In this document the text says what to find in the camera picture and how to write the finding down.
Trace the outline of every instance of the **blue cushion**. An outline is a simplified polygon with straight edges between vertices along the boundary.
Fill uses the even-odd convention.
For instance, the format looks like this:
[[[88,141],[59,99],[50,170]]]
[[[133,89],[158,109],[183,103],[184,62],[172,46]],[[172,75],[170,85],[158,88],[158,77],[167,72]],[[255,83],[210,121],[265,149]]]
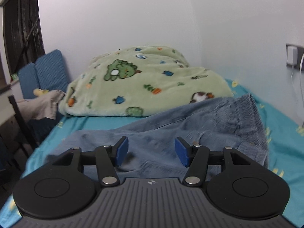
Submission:
[[[20,81],[23,97],[28,99],[36,98],[33,90],[40,88],[40,85],[35,65],[33,63],[25,65],[22,69],[19,70],[18,78]]]
[[[69,82],[60,50],[38,58],[35,65],[41,89],[66,91]]]

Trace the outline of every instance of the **light green blanket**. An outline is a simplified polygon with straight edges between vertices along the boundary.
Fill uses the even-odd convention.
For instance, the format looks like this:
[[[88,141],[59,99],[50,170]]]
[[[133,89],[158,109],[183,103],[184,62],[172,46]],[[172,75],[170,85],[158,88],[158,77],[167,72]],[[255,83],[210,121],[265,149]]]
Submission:
[[[59,111],[73,116],[150,116],[213,97],[231,97],[226,81],[189,67],[169,47],[120,49],[95,57],[67,88]]]

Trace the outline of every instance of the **cartoon dinosaur print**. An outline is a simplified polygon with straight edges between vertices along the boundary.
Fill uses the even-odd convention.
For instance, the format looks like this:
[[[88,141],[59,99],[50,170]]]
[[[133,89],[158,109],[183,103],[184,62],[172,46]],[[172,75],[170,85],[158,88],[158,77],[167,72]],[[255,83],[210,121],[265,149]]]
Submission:
[[[115,104],[122,104],[124,101],[126,101],[126,99],[122,96],[117,96],[117,98],[114,98],[113,101]]]
[[[67,105],[69,106],[69,107],[73,107],[73,105],[76,103],[77,101],[76,101],[76,98],[75,97],[71,97],[71,98],[69,98],[69,100],[68,100],[68,102],[67,102]]]
[[[208,76],[207,74],[205,74],[205,75],[197,75],[197,76],[191,77],[191,79],[197,80],[197,79],[200,79],[200,78],[206,78],[207,76]]]
[[[115,81],[117,78],[125,79],[141,72],[133,63],[116,59],[112,64],[108,65],[107,73],[103,79],[105,81]]]
[[[137,58],[139,59],[146,59],[147,57],[145,55],[136,55]]]
[[[140,107],[128,107],[126,113],[127,116],[143,116],[143,109]]]
[[[210,99],[210,98],[214,98],[214,95],[212,93],[197,92],[192,95],[190,104],[200,101],[205,101],[206,99]]]
[[[184,65],[179,61],[179,60],[175,60],[174,61],[180,68],[183,68]]]
[[[163,74],[165,74],[167,76],[172,76],[174,73],[171,72],[171,71],[166,70],[166,71],[163,72]]]
[[[89,104],[87,105],[87,107],[88,107],[89,109],[92,108],[92,103],[93,103],[93,101],[91,100],[91,101],[89,102]]]
[[[147,89],[148,91],[150,91],[151,93],[153,93],[153,94],[158,94],[158,93],[162,92],[162,90],[160,88],[154,88],[150,84],[149,85],[143,85],[143,87],[145,89]]]
[[[72,96],[76,90],[74,87],[71,87],[71,90],[72,90],[72,93],[71,93],[71,96]]]
[[[92,83],[96,80],[96,75],[93,76],[92,79],[90,79],[89,83],[86,84],[86,88],[89,89],[92,87]]]

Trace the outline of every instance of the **window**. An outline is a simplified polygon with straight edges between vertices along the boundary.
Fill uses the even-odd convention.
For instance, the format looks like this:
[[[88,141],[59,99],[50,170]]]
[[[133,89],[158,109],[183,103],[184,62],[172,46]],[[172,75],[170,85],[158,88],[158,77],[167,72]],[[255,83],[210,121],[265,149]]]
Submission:
[[[9,0],[3,6],[4,45],[10,74],[44,55],[38,0]]]
[[[0,90],[5,86],[6,86],[6,81],[5,81],[5,77],[4,77],[2,63],[0,61]]]

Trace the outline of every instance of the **white wall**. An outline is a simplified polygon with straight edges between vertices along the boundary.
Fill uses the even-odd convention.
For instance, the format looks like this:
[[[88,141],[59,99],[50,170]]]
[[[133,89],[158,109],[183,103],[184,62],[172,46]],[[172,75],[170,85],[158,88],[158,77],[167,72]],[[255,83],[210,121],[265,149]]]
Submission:
[[[304,109],[299,92],[296,104],[286,68],[286,43],[304,46],[304,0],[191,1],[203,65],[238,80],[302,124]]]
[[[39,0],[45,50],[62,51],[72,79],[107,51],[169,45],[299,124],[304,109],[286,43],[304,46],[303,8],[304,0]]]
[[[168,45],[201,64],[190,0],[38,0],[46,53],[59,49],[75,79],[95,56],[119,48]]]

